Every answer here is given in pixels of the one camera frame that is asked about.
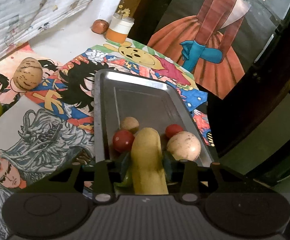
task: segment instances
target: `silver tray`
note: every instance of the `silver tray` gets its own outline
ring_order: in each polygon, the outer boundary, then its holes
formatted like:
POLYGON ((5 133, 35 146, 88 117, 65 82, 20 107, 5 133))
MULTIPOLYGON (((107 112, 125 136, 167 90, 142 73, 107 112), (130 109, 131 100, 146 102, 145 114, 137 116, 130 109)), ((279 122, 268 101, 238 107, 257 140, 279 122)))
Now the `silver tray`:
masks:
POLYGON ((196 160, 209 167, 212 158, 178 92, 170 85, 129 73, 102 69, 95 74, 94 90, 94 152, 96 162, 117 157, 112 138, 120 121, 131 116, 139 121, 140 129, 154 128, 160 134, 161 148, 167 145, 165 129, 176 123, 193 133, 201 143, 196 160))

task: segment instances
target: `cherry tomato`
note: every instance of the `cherry tomato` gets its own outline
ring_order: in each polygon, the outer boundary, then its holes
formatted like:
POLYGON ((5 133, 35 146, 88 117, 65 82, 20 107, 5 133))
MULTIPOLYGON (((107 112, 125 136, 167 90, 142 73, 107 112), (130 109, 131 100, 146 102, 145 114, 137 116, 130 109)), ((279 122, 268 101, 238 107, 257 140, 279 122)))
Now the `cherry tomato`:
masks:
POLYGON ((118 130, 113 136, 113 147, 119 153, 129 152, 132 149, 134 135, 126 130, 118 130))
POLYGON ((165 134, 167 136, 167 138, 172 138, 176 133, 182 132, 184 131, 183 127, 181 127, 178 124, 171 124, 169 126, 167 126, 166 130, 165 130, 165 134))

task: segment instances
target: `potato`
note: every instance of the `potato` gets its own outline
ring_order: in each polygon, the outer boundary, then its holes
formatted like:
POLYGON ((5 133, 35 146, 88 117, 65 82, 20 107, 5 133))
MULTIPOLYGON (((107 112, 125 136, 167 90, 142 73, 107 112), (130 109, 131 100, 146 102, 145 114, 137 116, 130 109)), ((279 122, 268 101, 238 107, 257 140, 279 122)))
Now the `potato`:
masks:
POLYGON ((140 124, 138 123, 138 121, 134 117, 126 117, 121 122, 121 129, 126 129, 133 134, 138 131, 139 127, 140 127, 140 124))
POLYGON ((169 151, 175 160, 195 161, 201 151, 201 144, 197 137, 190 132, 179 132, 175 134, 167 143, 169 151))
POLYGON ((31 90, 37 87, 43 76, 41 64, 34 58, 27 57, 22 60, 13 75, 14 84, 22 90, 31 90))

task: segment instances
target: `orange and white jar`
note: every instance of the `orange and white jar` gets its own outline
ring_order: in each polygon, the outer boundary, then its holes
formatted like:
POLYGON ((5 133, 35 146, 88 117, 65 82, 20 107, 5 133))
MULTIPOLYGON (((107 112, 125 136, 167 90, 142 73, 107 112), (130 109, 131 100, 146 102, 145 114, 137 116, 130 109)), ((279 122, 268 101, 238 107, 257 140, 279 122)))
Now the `orange and white jar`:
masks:
POLYGON ((113 15, 109 29, 106 32, 106 39, 122 44, 126 41, 127 35, 134 25, 134 19, 130 17, 121 18, 117 13, 113 15))

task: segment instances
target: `pale round vegetable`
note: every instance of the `pale round vegetable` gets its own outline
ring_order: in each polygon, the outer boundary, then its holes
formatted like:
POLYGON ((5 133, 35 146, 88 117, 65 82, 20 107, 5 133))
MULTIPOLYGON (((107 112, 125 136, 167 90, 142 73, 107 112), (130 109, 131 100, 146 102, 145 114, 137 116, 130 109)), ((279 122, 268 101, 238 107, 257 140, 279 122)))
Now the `pale round vegetable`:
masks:
POLYGON ((167 143, 169 151, 175 160, 195 161, 200 154, 201 144, 197 137, 190 132, 179 132, 175 134, 167 143))
POLYGON ((138 128, 140 127, 139 122, 137 121, 136 118, 134 117, 126 117, 122 122, 121 122, 121 129, 126 129, 130 131, 131 133, 136 133, 138 131, 138 128))

